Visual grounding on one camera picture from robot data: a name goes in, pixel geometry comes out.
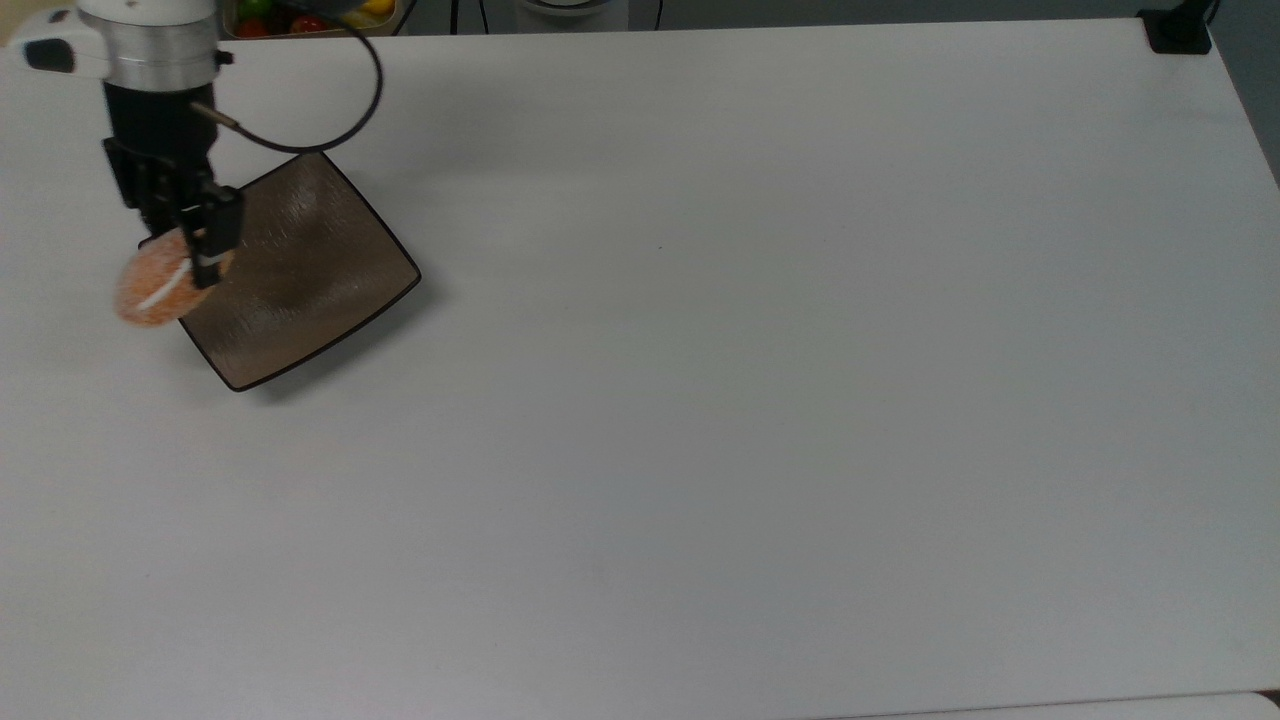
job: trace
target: fruit basket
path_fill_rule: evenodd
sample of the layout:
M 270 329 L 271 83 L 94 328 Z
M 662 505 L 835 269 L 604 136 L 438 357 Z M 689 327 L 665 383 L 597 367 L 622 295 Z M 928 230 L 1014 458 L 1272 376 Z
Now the fruit basket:
M 396 35 L 415 0 L 367 0 L 342 19 L 369 36 Z M 264 37 L 342 37 L 347 33 L 325 20 L 275 0 L 223 0 L 223 29 L 236 40 Z

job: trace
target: orange sponge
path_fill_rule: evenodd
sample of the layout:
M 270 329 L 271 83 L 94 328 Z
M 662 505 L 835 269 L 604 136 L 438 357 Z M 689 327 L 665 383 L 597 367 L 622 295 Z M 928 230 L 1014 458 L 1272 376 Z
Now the orange sponge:
M 220 273 L 227 272 L 232 255 L 223 255 Z M 115 314 L 132 325 L 154 328 L 191 313 L 212 290 L 195 286 L 187 242 L 175 228 L 140 247 L 124 266 L 115 288 Z

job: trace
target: square tray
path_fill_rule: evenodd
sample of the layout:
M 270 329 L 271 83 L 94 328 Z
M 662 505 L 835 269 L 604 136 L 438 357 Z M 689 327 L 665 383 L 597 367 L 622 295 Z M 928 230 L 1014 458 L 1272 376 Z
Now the square tray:
M 180 320 L 236 392 L 324 352 L 422 279 L 396 234 L 324 154 L 300 155 L 243 192 L 234 261 Z

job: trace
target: green fruit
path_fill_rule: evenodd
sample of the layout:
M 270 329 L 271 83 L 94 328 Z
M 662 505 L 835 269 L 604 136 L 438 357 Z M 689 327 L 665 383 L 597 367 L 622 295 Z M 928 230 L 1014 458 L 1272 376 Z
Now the green fruit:
M 271 12 L 271 0 L 241 0 L 239 19 L 262 18 Z

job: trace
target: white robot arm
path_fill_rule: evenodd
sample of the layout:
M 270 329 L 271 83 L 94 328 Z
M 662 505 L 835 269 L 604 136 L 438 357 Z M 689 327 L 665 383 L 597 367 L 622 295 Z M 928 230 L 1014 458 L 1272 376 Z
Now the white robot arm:
M 307 3 L 326 15 L 356 5 Z M 219 258 L 239 243 L 243 201 L 209 165 L 221 122 L 214 79 L 233 61 L 218 49 L 216 0 L 78 0 L 28 19 L 8 51 L 31 69 L 102 81 L 111 120 L 102 146 L 124 205 L 152 234 L 180 228 L 196 287 L 218 283 Z

